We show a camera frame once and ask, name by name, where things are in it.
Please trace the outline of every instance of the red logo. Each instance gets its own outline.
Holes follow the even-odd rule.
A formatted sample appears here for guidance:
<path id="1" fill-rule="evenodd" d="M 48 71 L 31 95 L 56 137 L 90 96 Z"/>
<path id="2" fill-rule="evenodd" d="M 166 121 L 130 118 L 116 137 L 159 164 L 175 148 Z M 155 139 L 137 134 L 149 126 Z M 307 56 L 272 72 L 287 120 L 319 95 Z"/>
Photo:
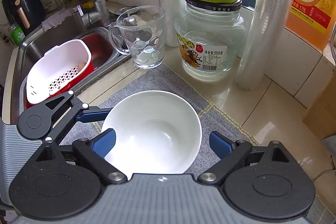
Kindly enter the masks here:
<path id="1" fill-rule="evenodd" d="M 203 52 L 202 45 L 196 45 L 196 52 L 199 52 L 199 53 Z"/>

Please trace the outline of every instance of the gray mat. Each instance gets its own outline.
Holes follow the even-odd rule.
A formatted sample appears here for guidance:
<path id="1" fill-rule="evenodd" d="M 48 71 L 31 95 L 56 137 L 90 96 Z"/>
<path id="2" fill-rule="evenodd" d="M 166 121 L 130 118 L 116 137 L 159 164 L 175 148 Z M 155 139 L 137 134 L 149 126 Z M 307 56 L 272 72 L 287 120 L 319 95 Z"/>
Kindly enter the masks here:
<path id="1" fill-rule="evenodd" d="M 246 130 L 225 113 L 217 109 L 211 101 L 197 92 L 179 75 L 165 65 L 148 70 L 144 75 L 140 76 L 123 89 L 117 91 L 105 102 L 101 103 L 99 107 L 113 107 L 127 96 L 145 90 L 164 90 L 175 93 L 187 100 L 199 115 L 202 125 L 201 147 L 195 161 L 186 173 L 192 173 L 197 177 L 219 161 L 219 158 L 209 146 L 209 134 L 213 130 L 217 130 L 231 140 L 244 139 L 248 140 L 253 145 L 258 145 Z M 78 122 L 61 144 L 71 144 L 74 140 L 84 137 L 92 139 L 100 133 L 102 124 L 103 122 Z M 316 224 L 330 224 L 334 219 L 334 216 L 321 202 L 318 196 L 316 196 L 307 217 L 312 223 Z"/>

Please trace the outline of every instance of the power cord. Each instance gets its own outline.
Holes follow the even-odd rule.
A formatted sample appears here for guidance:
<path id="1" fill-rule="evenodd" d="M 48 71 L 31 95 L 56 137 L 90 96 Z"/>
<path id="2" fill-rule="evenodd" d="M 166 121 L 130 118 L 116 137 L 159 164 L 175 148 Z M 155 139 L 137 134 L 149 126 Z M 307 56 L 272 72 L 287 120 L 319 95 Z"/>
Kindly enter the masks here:
<path id="1" fill-rule="evenodd" d="M 333 156 L 331 154 L 330 154 L 329 160 L 330 160 L 330 164 L 331 164 L 332 169 L 325 170 L 325 171 L 319 173 L 316 177 L 314 177 L 311 180 L 312 182 L 315 182 L 320 176 L 322 176 L 324 174 L 328 174 L 328 173 L 335 173 L 335 177 L 336 177 L 336 167 L 335 167 L 335 164 L 334 164 L 334 161 L 333 161 Z"/>

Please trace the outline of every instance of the orange plastic bottle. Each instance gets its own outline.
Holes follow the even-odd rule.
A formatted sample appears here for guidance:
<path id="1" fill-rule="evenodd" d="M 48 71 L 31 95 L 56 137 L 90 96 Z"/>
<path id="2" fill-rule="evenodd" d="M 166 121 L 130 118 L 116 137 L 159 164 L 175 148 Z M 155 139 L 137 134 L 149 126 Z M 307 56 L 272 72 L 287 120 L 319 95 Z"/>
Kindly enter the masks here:
<path id="1" fill-rule="evenodd" d="M 336 0 L 293 0 L 286 27 L 324 49 L 336 21 Z"/>

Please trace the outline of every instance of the glass mug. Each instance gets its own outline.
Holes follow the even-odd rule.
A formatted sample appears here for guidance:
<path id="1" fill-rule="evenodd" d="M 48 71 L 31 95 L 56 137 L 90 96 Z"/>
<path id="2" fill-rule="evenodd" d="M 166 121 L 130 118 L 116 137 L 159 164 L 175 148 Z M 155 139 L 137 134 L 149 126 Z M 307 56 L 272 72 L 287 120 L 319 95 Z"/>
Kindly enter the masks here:
<path id="1" fill-rule="evenodd" d="M 164 11 L 157 6 L 140 6 L 122 13 L 116 23 L 109 26 L 109 39 L 121 54 L 131 54 L 134 63 L 142 69 L 162 64 L 164 47 Z M 125 49 L 119 32 L 127 45 Z"/>

